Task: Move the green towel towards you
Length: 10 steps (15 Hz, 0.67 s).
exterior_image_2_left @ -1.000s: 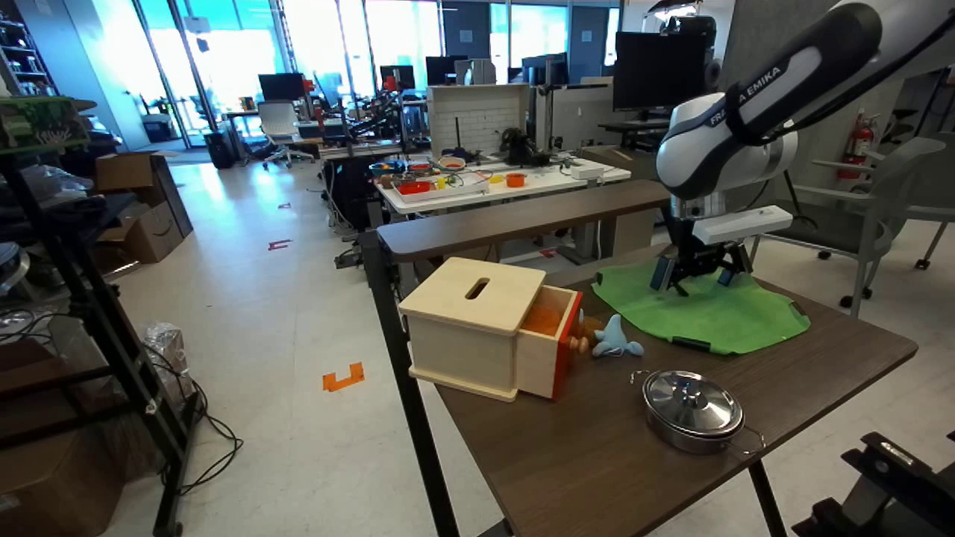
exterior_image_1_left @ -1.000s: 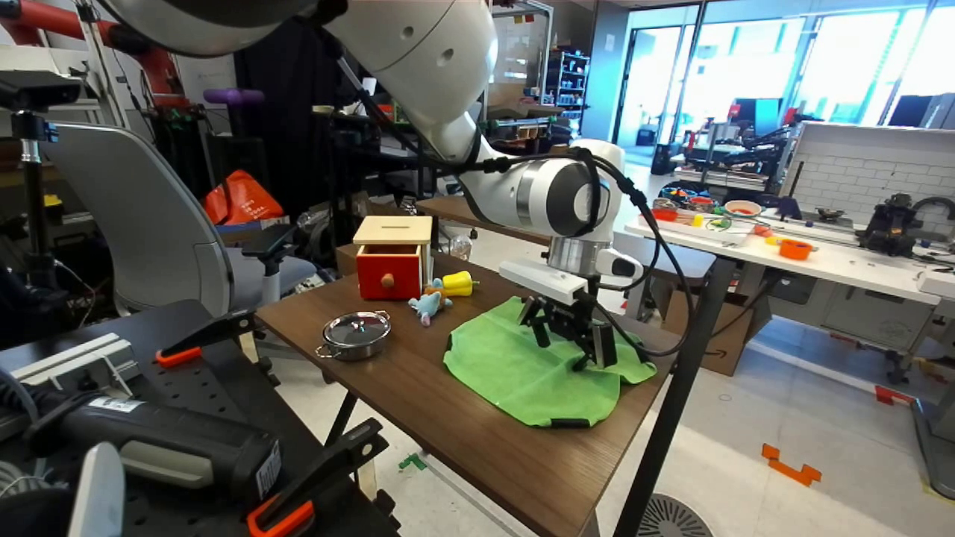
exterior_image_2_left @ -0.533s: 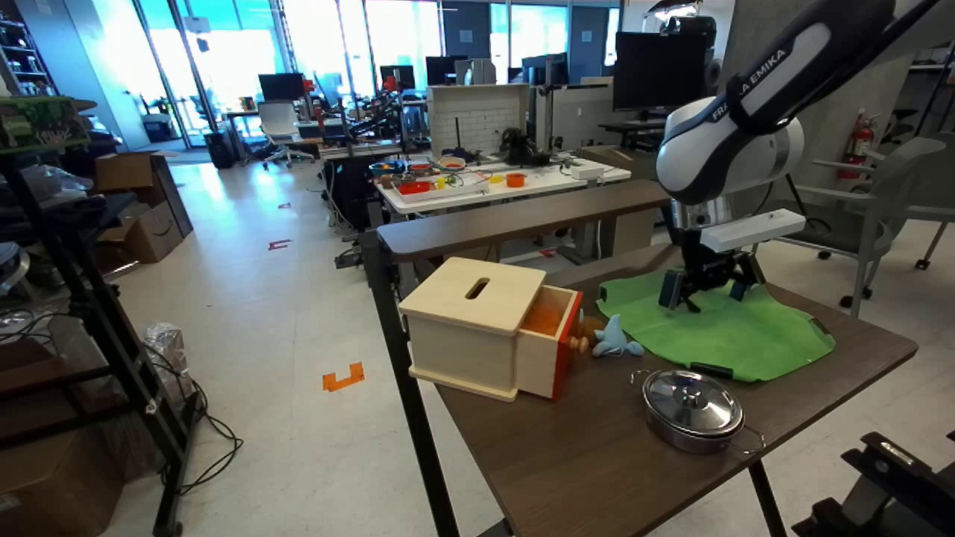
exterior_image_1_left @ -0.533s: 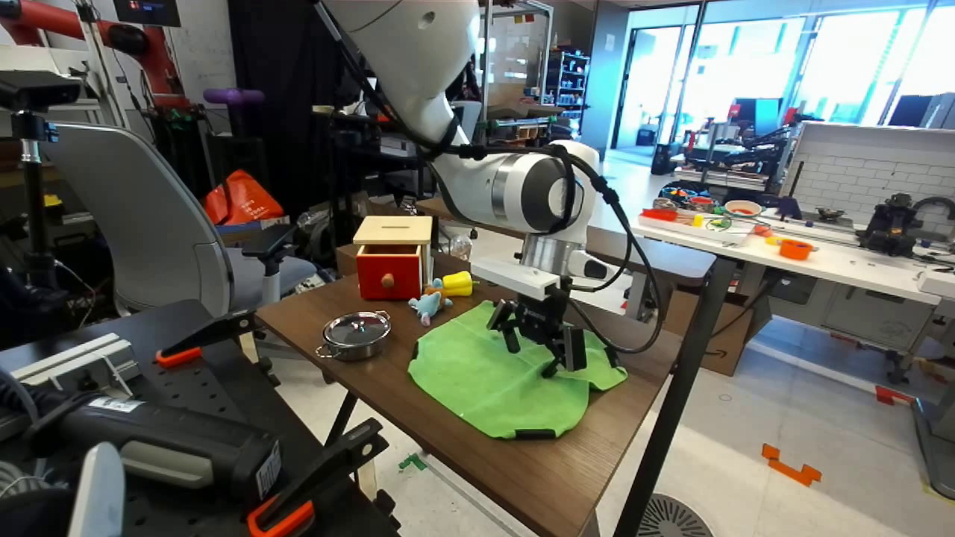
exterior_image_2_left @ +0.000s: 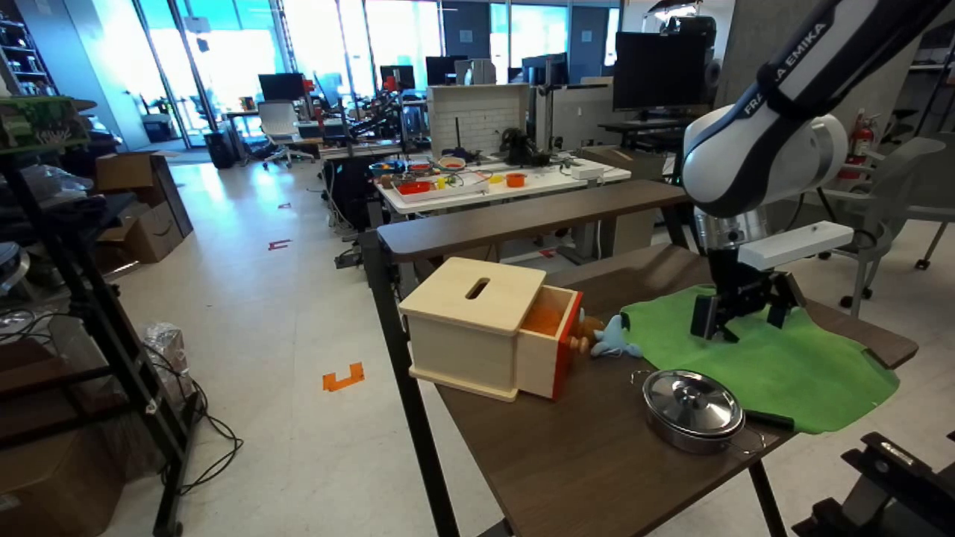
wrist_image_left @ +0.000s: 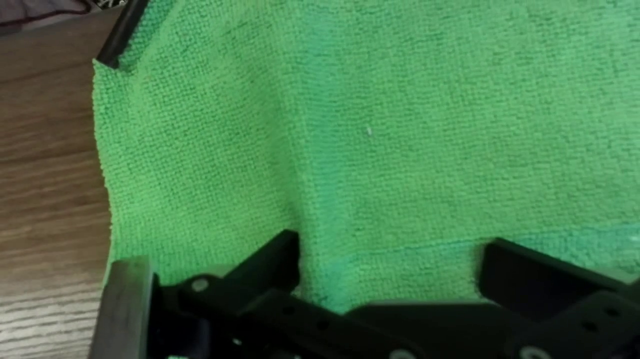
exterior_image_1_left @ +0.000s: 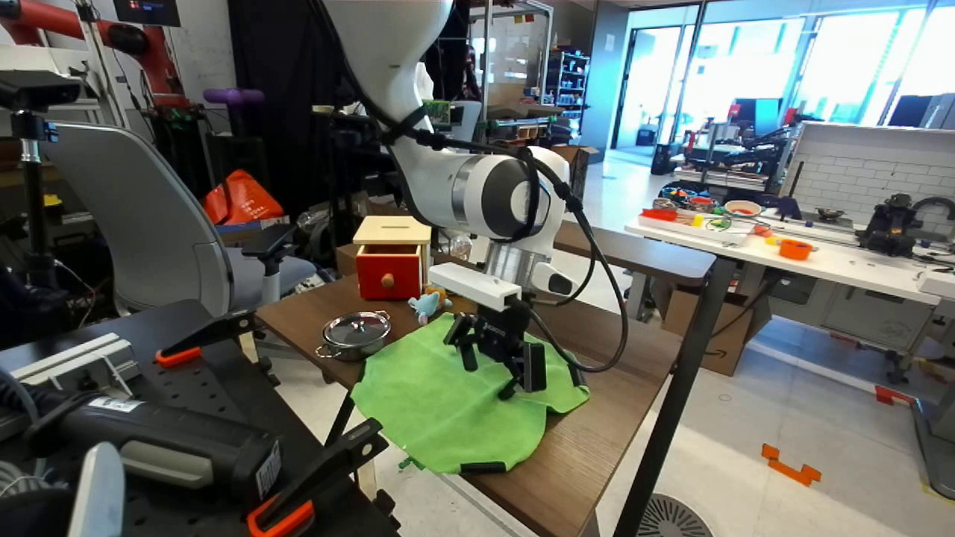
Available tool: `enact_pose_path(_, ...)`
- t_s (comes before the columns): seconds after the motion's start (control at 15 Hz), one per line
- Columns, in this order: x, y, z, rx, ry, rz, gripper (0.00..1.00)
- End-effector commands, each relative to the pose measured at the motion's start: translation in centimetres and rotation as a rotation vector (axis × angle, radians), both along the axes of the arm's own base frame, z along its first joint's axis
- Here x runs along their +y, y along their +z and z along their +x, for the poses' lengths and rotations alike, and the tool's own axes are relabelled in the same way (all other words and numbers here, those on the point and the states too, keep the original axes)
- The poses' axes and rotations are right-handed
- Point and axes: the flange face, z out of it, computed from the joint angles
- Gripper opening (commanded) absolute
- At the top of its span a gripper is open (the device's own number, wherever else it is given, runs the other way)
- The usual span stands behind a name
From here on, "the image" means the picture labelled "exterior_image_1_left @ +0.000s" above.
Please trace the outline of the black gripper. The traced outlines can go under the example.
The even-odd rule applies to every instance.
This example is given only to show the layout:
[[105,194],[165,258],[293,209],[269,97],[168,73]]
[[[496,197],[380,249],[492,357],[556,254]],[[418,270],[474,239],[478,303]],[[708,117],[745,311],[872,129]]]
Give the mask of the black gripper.
[[[510,369],[510,379],[499,387],[501,400],[510,400],[517,390],[547,387],[547,351],[539,342],[526,342],[526,329],[527,308],[523,300],[505,311],[478,311],[478,348]],[[478,369],[474,318],[469,314],[454,317],[445,342],[459,351],[469,373]]]

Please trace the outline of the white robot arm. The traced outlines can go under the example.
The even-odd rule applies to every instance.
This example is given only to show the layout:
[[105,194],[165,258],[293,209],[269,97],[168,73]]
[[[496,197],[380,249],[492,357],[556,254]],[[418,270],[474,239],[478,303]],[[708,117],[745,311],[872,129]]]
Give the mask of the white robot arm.
[[526,339],[535,317],[527,297],[536,288],[569,288],[553,266],[569,205],[569,164],[544,147],[492,153],[433,132],[418,73],[451,6],[454,0],[320,0],[320,15],[338,36],[363,111],[381,129],[411,215],[492,241],[483,270],[439,261],[427,269],[427,279],[478,303],[454,318],[445,342],[459,348],[465,369],[478,367],[478,355],[505,364],[510,382],[499,396],[510,400],[517,390],[547,387],[547,351]]

